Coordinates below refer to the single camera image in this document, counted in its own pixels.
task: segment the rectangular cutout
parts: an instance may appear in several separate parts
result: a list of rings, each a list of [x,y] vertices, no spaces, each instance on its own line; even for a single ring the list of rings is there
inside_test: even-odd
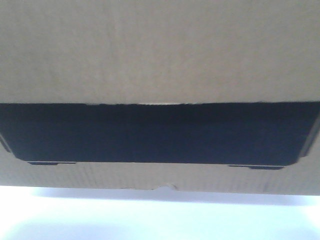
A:
[[[15,157],[37,164],[288,166],[315,135],[319,110],[320,102],[2,103],[0,132]]]

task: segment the cardboard surface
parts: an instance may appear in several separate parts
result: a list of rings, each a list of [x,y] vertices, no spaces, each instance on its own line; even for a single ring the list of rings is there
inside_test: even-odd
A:
[[[2,0],[2,103],[320,100],[318,0]]]
[[[307,157],[280,170],[217,164],[78,162],[34,166],[0,147],[0,184],[9,186],[156,189],[320,195],[320,137]]]
[[[2,0],[1,103],[320,100],[318,0]],[[320,194],[320,138],[281,170],[33,166],[0,146],[0,184]]]

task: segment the dark opening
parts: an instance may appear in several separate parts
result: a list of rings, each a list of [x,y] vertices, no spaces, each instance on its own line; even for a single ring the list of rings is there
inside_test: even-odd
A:
[[[320,102],[0,104],[0,132],[33,163],[287,166],[306,148],[319,110]]]

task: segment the white surface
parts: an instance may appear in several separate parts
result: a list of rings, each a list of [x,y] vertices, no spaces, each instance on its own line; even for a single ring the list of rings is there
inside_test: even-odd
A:
[[[319,240],[320,197],[0,187],[2,240]]]

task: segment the corrugated cardboard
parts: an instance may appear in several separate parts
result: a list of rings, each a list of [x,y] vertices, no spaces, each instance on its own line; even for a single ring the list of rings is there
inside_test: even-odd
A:
[[[320,101],[317,0],[3,0],[1,103]],[[32,166],[0,184],[320,194],[320,139],[281,170],[208,164]]]

